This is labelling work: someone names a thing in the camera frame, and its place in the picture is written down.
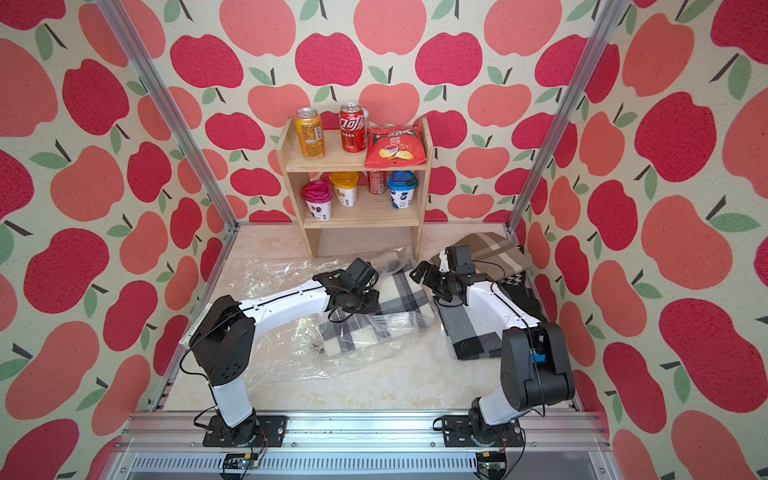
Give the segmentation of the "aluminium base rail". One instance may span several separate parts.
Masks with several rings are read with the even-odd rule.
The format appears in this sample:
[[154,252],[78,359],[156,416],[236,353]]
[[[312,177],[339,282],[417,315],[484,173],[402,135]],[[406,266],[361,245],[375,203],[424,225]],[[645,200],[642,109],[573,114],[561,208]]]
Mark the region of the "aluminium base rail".
[[136,414],[101,479],[619,479],[596,415],[554,408],[477,440],[458,410],[268,411],[269,446],[207,440],[190,411]]

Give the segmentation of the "red chips bag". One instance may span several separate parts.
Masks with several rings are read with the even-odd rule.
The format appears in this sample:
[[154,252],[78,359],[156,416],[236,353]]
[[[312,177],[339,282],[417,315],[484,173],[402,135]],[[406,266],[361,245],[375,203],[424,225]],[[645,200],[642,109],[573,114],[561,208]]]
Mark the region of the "red chips bag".
[[420,127],[372,128],[368,131],[367,169],[387,170],[426,162],[427,152]]

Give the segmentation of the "red cola can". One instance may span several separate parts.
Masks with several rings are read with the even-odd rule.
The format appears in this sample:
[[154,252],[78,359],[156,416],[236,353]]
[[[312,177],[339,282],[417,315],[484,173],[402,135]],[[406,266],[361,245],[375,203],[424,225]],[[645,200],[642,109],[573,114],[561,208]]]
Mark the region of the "red cola can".
[[347,153],[360,153],[366,147],[366,118],[364,109],[357,103],[341,106],[339,127],[342,148]]

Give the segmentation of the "clear plastic vacuum bag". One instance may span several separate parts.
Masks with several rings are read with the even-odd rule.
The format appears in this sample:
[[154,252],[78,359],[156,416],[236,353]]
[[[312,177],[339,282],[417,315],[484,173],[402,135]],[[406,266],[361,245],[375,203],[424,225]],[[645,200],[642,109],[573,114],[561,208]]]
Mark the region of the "clear plastic vacuum bag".
[[[411,259],[414,267],[416,265],[408,246],[366,252],[362,257],[379,272],[379,280],[384,277],[386,264],[391,261]],[[345,268],[352,260],[350,255],[307,260],[236,259],[225,266],[224,292],[237,301],[260,299],[295,288],[310,280],[314,274]],[[257,338],[244,372],[247,386],[253,388],[264,382],[338,377],[398,355],[416,344],[429,328],[413,340],[400,340],[392,346],[376,347],[371,353],[359,352],[328,358],[317,353],[311,346],[318,333],[317,326],[324,319],[331,319],[330,314],[304,316]]]

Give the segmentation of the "aluminium frame post left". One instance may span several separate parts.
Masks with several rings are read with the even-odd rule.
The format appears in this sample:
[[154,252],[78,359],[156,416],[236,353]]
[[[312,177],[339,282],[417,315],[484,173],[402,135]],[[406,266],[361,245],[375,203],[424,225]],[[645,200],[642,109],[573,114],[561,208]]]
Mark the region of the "aluminium frame post left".
[[211,201],[216,206],[227,229],[237,232],[239,222],[235,218],[234,211],[221,190],[204,154],[194,140],[180,108],[154,66],[153,59],[144,46],[138,30],[131,22],[127,10],[121,1],[99,0],[97,5],[131,61],[138,77],[144,82],[176,143],[187,154],[188,160],[202,182],[206,193],[211,197]]

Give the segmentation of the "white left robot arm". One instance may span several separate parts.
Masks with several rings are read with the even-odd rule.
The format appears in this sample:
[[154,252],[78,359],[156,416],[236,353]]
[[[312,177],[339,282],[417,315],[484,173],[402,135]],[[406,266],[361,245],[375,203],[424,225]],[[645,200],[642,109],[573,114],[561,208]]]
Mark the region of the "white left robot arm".
[[223,424],[235,429],[255,416],[243,374],[257,338],[304,316],[328,312],[331,319],[344,321],[373,314],[379,308],[378,278],[370,263],[357,258],[345,269],[316,274],[267,297],[216,299],[192,333],[189,350],[204,371]]

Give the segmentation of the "black grey striped scarf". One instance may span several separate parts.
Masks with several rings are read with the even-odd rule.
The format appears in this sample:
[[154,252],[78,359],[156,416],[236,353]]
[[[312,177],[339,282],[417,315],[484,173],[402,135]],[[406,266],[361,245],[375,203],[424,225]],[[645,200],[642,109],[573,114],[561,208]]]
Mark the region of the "black grey striped scarf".
[[[533,290],[524,284],[496,284],[494,291],[520,307],[524,313],[538,321],[546,321],[539,300]],[[438,301],[436,307],[458,360],[498,358],[501,355],[499,330],[475,310],[464,306],[458,300],[453,304]]]

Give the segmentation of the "white grey plaid scarf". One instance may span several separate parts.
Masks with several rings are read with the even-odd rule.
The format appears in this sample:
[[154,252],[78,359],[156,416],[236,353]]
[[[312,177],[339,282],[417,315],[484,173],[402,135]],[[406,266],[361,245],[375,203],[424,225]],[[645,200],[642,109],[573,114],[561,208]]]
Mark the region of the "white grey plaid scarf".
[[367,314],[335,313],[317,326],[311,346],[328,358],[352,353],[371,353],[376,347],[413,340],[435,322],[435,312],[422,286],[410,272],[411,259],[386,264],[384,277],[375,285],[379,304]]

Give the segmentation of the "blue lid cup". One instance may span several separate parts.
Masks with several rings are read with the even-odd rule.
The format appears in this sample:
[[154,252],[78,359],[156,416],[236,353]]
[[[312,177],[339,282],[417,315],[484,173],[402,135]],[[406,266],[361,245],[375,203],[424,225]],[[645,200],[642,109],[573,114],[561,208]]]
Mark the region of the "blue lid cup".
[[393,171],[387,180],[392,206],[395,209],[410,208],[418,185],[419,181],[413,172]]

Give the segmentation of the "black white houndstooth scarf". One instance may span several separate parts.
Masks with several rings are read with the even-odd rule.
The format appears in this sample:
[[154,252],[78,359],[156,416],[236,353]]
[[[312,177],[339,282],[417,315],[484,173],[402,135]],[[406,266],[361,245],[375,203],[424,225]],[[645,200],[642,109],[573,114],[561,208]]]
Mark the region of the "black white houndstooth scarf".
[[504,288],[525,288],[527,284],[526,277],[526,271],[522,271],[504,278],[499,282],[499,285]]

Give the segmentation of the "brown beige plaid scarf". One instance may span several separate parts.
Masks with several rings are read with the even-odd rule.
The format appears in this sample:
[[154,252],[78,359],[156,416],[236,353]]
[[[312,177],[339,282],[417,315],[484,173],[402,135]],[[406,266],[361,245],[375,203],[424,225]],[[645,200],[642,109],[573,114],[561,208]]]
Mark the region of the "brown beige plaid scarf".
[[494,281],[533,267],[532,260],[519,246],[500,234],[473,233],[454,242],[453,246],[468,246],[477,272]]

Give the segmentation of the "aluminium frame post right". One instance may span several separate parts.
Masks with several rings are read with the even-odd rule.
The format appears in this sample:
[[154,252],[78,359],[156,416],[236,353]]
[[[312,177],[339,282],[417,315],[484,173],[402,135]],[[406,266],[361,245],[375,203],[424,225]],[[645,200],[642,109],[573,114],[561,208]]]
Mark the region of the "aluminium frame post right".
[[542,147],[535,154],[533,165],[518,195],[509,221],[505,224],[505,232],[510,239],[517,239],[515,229],[523,217],[525,210],[531,205],[533,195],[543,178],[544,170],[554,159],[554,151],[564,136],[564,132],[576,110],[579,102],[586,99],[586,87],[593,78],[604,51],[611,40],[620,17],[624,10],[631,5],[627,0],[602,1],[603,11],[597,17],[591,35],[588,37],[585,49],[576,65],[572,79],[567,86],[563,98],[558,104],[551,126],[544,138]]

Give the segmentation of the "aluminium frame post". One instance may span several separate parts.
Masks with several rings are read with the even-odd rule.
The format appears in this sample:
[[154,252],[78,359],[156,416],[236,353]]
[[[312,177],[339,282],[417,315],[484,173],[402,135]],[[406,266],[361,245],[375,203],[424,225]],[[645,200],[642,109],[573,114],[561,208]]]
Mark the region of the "aluminium frame post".
[[131,22],[127,10],[121,1],[99,0],[97,5],[131,61],[138,77],[144,82],[176,143],[187,154],[188,160],[202,182],[206,193],[211,197],[211,201],[216,206],[227,229],[237,232],[239,222],[235,218],[234,211],[221,190],[204,154],[194,140],[180,108],[154,66],[153,59],[144,46],[138,30]]
[[631,5],[627,0],[602,1],[603,11],[597,17],[591,35],[588,37],[585,49],[576,65],[572,79],[567,86],[563,98],[558,104],[551,126],[544,138],[542,147],[535,154],[533,165],[518,195],[509,221],[505,224],[505,232],[510,239],[517,239],[515,229],[523,217],[525,210],[531,205],[533,195],[543,178],[544,170],[554,159],[554,151],[564,136],[564,132],[576,110],[579,102],[586,99],[586,87],[593,78],[604,51],[611,40],[620,17],[624,10]]

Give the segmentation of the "orange drink can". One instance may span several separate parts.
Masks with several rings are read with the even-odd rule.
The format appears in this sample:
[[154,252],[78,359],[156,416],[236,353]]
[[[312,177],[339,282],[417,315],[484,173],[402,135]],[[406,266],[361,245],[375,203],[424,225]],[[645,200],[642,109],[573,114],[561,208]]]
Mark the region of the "orange drink can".
[[302,154],[316,160],[325,156],[325,139],[322,119],[314,108],[302,108],[296,112],[295,124]]

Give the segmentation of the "wooden two-tier shelf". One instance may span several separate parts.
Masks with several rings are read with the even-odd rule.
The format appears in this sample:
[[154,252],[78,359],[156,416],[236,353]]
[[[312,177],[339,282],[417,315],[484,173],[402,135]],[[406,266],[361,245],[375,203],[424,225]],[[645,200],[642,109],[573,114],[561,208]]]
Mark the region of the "wooden two-tier shelf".
[[319,255],[323,232],[339,229],[334,239],[340,253],[373,251],[378,241],[411,247],[420,257],[434,146],[427,120],[419,119],[418,133],[426,161],[393,158],[376,168],[365,162],[367,153],[343,149],[341,132],[323,134],[325,155],[307,159],[302,153],[296,120],[286,121],[277,143],[277,158],[302,231],[307,252]]

